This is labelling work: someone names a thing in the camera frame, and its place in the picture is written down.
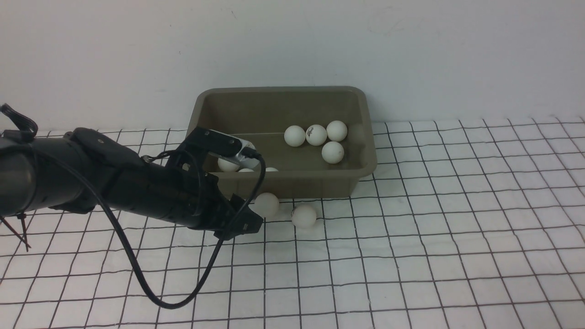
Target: ping pong ball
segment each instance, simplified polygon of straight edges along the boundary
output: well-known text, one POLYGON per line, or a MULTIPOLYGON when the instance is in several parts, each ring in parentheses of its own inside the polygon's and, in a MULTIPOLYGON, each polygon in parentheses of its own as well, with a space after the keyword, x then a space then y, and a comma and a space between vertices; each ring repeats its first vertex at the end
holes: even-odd
POLYGON ((307 142, 312 146, 319 146, 327 140, 327 130, 322 125, 312 125, 307 129, 307 142))
POLYGON ((292 224, 298 228, 311 228, 317 220, 317 212, 308 204, 294 208, 291 214, 292 224))
POLYGON ((327 125, 327 136, 334 142, 341 142, 347 136, 347 126, 339 120, 331 121, 327 125))
POLYGON ((343 159, 344 154, 343 146, 337 142, 328 142, 321 149, 323 160, 332 165, 339 163, 343 159))
POLYGON ((254 212, 262 217, 272 217, 278 212, 278 198, 272 193, 262 193, 254 201, 254 212))
POLYGON ((218 167, 225 173, 231 173, 237 171, 238 168, 240 168, 240 165, 236 165, 235 163, 223 159, 218 159, 218 167))
POLYGON ((305 130, 299 126, 290 126, 284 131, 284 141, 296 148, 305 142, 305 130))

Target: brown plastic bin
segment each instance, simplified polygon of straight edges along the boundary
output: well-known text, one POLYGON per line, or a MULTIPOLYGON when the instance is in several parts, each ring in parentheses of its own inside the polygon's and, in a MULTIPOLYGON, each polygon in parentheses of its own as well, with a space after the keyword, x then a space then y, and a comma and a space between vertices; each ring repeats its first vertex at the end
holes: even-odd
MULTIPOLYGON (((348 197, 377 164, 366 96, 353 87, 212 89, 197 98, 188 133, 195 126, 251 141, 267 166, 279 170, 266 173, 260 192, 278 198, 348 197), (348 136, 341 142, 345 156, 336 165, 323 160, 320 146, 305 141, 293 148, 284 141, 284 131, 291 125, 327 127, 333 120, 348 127, 348 136)), ((221 172, 211 156, 204 169, 219 177, 219 188, 226 196, 247 197, 259 175, 221 172)))

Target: robotic arm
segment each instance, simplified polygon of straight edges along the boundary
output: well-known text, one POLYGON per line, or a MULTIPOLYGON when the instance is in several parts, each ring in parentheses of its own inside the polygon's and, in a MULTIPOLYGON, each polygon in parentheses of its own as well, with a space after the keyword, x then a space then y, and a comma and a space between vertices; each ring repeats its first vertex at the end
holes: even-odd
POLYGON ((101 205, 144 292, 161 307, 176 309, 189 303, 209 275, 215 257, 187 299, 165 303, 148 287, 109 206, 191 229, 211 230, 219 239, 215 256, 224 240, 256 233, 262 225, 262 217, 248 204, 264 179, 266 164, 246 140, 197 127, 176 150, 140 157, 87 128, 77 128, 58 139, 35 138, 37 126, 32 120, 7 104, 1 110, 19 130, 4 131, 0 136, 0 219, 6 223, 4 217, 23 218, 27 211, 47 207, 85 214, 101 205), (236 195, 228 200, 222 195, 218 178, 202 170, 208 154, 244 167, 261 164, 258 183, 246 200, 236 195), (153 163, 163 157, 169 157, 165 166, 153 163))

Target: table surface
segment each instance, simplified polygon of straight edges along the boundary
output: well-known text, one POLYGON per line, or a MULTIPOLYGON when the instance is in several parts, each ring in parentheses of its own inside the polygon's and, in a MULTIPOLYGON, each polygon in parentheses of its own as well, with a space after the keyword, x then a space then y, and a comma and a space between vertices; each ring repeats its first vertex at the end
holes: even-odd
MULTIPOLYGON (((373 131, 379 165, 351 198, 282 200, 258 234, 226 243, 195 303, 178 310, 144 297, 101 211, 36 211, 26 220, 28 253, 0 225, 0 326, 585 326, 581 118, 391 122, 373 131), (313 229, 290 222, 301 203, 318 210, 313 229)), ((108 135, 156 155, 185 130, 108 135)), ((116 213, 153 290, 183 299, 215 238, 116 213)))

